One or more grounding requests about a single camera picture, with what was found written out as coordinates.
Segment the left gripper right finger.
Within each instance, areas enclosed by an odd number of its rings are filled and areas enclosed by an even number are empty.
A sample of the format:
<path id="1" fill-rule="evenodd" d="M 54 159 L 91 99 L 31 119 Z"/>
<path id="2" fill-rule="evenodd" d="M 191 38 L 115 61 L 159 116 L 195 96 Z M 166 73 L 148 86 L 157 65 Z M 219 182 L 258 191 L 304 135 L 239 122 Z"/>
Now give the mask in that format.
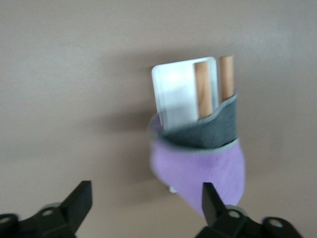
<path id="1" fill-rule="evenodd" d="M 207 226 L 195 238 L 300 238 L 287 220 L 265 217 L 257 223 L 239 207 L 224 205 L 212 183 L 203 184 L 202 209 Z"/>

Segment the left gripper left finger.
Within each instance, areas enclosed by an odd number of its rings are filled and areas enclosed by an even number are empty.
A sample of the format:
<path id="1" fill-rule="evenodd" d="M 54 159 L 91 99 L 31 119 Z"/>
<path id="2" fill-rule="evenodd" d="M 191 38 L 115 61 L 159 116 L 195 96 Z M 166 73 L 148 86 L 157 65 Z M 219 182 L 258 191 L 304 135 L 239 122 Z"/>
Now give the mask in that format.
<path id="1" fill-rule="evenodd" d="M 77 238 L 91 208 L 92 182 L 84 180 L 58 206 L 45 207 L 28 219 L 0 214 L 0 238 Z"/>

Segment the purple and grey towel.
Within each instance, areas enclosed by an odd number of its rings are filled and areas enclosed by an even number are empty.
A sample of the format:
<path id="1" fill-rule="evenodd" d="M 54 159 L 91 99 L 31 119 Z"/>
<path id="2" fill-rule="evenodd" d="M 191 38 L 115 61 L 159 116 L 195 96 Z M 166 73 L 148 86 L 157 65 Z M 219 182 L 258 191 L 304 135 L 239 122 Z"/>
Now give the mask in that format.
<path id="1" fill-rule="evenodd" d="M 222 102 L 211 116 L 170 130 L 164 130 L 159 115 L 154 115 L 149 131 L 154 175 L 199 214 L 205 182 L 215 186 L 224 204 L 239 203 L 246 165 L 237 135 L 237 95 Z"/>

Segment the white rack with wooden bars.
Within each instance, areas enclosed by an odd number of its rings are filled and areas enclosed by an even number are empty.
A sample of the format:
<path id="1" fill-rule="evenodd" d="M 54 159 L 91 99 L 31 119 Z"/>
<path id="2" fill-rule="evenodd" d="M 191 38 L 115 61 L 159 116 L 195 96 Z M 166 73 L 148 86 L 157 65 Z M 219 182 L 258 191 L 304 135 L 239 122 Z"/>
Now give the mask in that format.
<path id="1" fill-rule="evenodd" d="M 160 64 L 153 68 L 152 77 L 156 115 L 164 130 L 205 119 L 225 101 L 218 97 L 213 57 Z"/>

